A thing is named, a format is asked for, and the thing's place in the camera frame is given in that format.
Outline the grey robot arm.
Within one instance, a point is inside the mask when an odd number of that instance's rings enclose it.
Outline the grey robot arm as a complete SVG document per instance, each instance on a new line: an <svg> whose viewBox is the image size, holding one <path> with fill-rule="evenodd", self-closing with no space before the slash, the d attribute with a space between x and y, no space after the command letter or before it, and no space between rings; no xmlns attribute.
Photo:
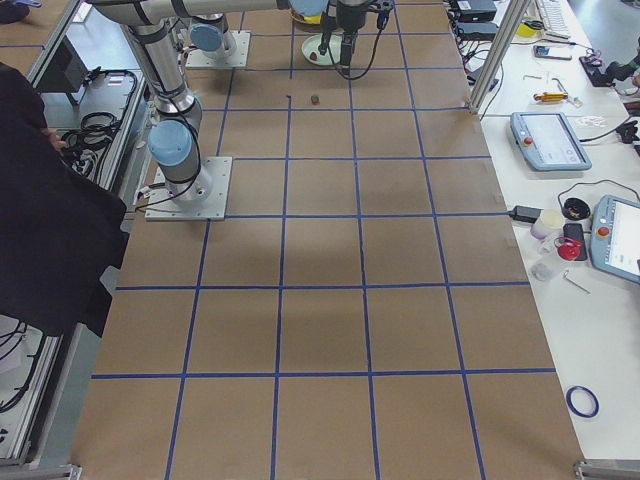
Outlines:
<svg viewBox="0 0 640 480"><path fill-rule="evenodd" d="M348 81L359 80L371 69L379 40L375 39L364 71L351 73L359 30L366 25L368 14L376 16L377 36L386 29L393 1L290 1L291 13L300 18L317 17L322 32L303 42L304 58L316 65L334 68ZM219 14L196 16L188 29L192 48L213 59L223 59L238 51L239 32L229 29L226 17Z"/></svg>
<svg viewBox="0 0 640 480"><path fill-rule="evenodd" d="M121 26L149 84L154 108L147 145L164 178L166 195L145 206L157 214L193 213L227 204L232 160L206 155L203 106L189 88L186 66L199 51L208 65L233 68L246 58L249 32L230 28L230 13L288 8L286 1L96 1Z"/></svg>

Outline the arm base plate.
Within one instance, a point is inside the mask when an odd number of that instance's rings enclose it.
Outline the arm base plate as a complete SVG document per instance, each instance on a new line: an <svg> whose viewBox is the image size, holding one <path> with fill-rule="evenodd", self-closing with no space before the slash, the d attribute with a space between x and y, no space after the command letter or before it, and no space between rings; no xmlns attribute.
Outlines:
<svg viewBox="0 0 640 480"><path fill-rule="evenodd" d="M147 221L222 221L226 216L232 174L231 157L207 157L201 163L195 182L167 184L163 172L156 168L154 181L162 185L149 195L144 207Z"/></svg>
<svg viewBox="0 0 640 480"><path fill-rule="evenodd" d="M186 58L188 69L244 68L247 64L251 32L192 29L192 46Z"/></svg>

